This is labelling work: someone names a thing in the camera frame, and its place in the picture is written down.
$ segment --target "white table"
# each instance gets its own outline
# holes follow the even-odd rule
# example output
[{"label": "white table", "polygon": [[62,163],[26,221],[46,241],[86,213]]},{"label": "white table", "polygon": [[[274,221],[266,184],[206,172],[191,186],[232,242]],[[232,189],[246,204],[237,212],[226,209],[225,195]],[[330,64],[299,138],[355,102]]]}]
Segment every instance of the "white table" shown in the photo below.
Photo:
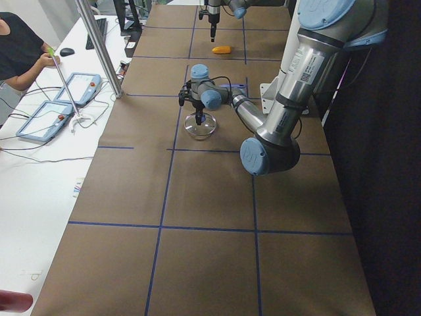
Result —
[{"label": "white table", "polygon": [[[106,17],[108,34],[106,46],[114,69],[120,61],[128,62],[124,53],[124,38],[115,16]],[[100,74],[103,81],[105,72],[94,49],[85,50],[87,31],[79,19],[60,47],[71,47],[75,54],[61,57],[61,69],[67,78],[72,72]],[[62,86],[55,68],[46,68],[36,83],[40,87]],[[29,89],[38,88],[37,84]],[[67,158],[92,157],[98,139],[110,115],[115,96],[109,84],[82,112],[97,118],[104,115],[87,129],[76,125],[75,133],[65,126],[49,144],[38,149],[12,151],[18,155],[40,161]],[[46,92],[53,99],[58,90]],[[43,93],[29,94],[24,97],[16,110],[32,114],[47,98]],[[9,118],[0,130],[0,138],[14,136],[25,120]],[[0,140],[3,148],[30,148],[37,144],[18,138]],[[0,289],[30,293],[37,300],[45,277],[50,268],[68,218],[76,202],[74,185],[83,178],[90,166],[91,159],[63,161],[59,163],[36,163],[0,151]],[[32,307],[21,315],[30,315]]]}]

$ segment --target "black mouse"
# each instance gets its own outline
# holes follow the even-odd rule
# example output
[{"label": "black mouse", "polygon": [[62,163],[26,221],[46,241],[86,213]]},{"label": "black mouse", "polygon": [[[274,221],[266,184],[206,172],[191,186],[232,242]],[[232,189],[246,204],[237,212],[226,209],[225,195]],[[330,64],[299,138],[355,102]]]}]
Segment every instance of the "black mouse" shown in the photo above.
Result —
[{"label": "black mouse", "polygon": [[65,57],[65,56],[69,56],[69,55],[73,55],[73,54],[74,54],[74,50],[72,48],[68,48],[68,47],[63,48],[60,51],[61,57]]}]

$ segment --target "green tip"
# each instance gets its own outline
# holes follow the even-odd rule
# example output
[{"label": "green tip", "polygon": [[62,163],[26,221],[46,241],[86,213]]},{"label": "green tip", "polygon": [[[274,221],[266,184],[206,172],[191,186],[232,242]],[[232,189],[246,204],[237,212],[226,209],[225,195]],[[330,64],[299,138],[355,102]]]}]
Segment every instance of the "green tip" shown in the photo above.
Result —
[{"label": "green tip", "polygon": [[48,50],[50,56],[54,57],[54,49],[52,49],[51,47],[48,47],[47,50]]}]

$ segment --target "black curtain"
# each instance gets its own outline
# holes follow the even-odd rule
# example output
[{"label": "black curtain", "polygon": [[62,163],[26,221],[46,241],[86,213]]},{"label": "black curtain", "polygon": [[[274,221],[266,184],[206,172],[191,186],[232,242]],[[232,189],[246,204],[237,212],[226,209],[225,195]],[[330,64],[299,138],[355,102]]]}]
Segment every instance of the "black curtain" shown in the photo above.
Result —
[{"label": "black curtain", "polygon": [[[421,2],[390,1],[386,41],[325,124],[378,316],[421,315]],[[351,55],[345,81],[367,51]]]}]

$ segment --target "black shirt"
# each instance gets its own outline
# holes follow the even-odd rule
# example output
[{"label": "black shirt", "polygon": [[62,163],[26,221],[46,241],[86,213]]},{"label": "black shirt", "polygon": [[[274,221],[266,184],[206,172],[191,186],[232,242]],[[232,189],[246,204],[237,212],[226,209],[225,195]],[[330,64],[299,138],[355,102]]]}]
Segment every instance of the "black shirt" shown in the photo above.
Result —
[{"label": "black shirt", "polygon": [[19,16],[0,12],[9,25],[9,35],[0,35],[0,80],[24,74],[43,54],[44,41]]}]

